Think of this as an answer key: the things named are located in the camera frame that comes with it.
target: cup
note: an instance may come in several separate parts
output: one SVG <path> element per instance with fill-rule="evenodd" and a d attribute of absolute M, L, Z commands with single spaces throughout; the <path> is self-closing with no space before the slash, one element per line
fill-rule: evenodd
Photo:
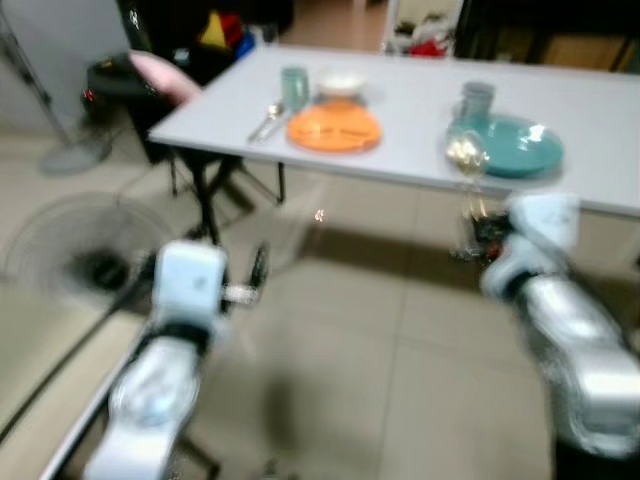
<path fill-rule="evenodd" d="M 299 113 L 309 102 L 309 76 L 304 67 L 285 67 L 281 73 L 282 102 L 288 112 Z"/>
<path fill-rule="evenodd" d="M 486 117 L 491 111 L 495 87 L 483 82 L 467 82 L 462 87 L 463 118 Z"/>

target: gray cup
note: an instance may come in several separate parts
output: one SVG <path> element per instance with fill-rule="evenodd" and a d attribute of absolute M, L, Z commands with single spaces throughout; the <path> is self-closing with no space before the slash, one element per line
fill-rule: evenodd
<path fill-rule="evenodd" d="M 462 117 L 486 117 L 491 111 L 495 87 L 488 83 L 467 82 L 462 87 Z"/>

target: black cable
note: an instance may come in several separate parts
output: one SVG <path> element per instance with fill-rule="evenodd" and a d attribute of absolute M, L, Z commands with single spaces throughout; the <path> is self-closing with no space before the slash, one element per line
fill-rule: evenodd
<path fill-rule="evenodd" d="M 118 294 L 109 308 L 102 314 L 100 319 L 78 340 L 75 345 L 49 370 L 49 373 L 40 380 L 29 396 L 16 410 L 9 421 L 0 431 L 0 444 L 6 440 L 16 425 L 22 420 L 27 411 L 40 398 L 45 388 L 56 379 L 63 368 L 82 350 L 82 348 L 107 324 L 113 314 L 134 303 L 151 289 L 153 283 L 153 268 L 155 258 L 149 258 L 143 266 L 138 277 L 131 282 L 122 292 Z"/>

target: table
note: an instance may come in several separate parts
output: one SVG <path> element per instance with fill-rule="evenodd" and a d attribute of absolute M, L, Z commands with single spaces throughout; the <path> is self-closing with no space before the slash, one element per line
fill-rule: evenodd
<path fill-rule="evenodd" d="M 265 145 L 247 136 L 280 98 L 279 73 L 304 65 L 357 70 L 384 138 L 375 149 L 329 155 L 305 151 L 279 132 Z M 209 84 L 150 132 L 176 147 L 426 187 L 456 188 L 460 175 L 443 159 L 444 132 L 462 85 L 497 87 L 495 110 L 554 130 L 565 145 L 562 172 L 546 180 L 483 180 L 490 194 L 534 190 L 575 194 L 586 209 L 640 217 L 640 78 L 561 68 L 386 57 L 307 48 L 263 47 Z"/>

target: white bowl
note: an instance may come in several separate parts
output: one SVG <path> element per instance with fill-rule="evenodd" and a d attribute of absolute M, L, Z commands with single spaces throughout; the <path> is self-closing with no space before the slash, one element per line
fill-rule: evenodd
<path fill-rule="evenodd" d="M 349 71 L 329 71 L 320 76 L 318 90 L 330 97 L 355 97 L 367 83 L 359 73 Z"/>

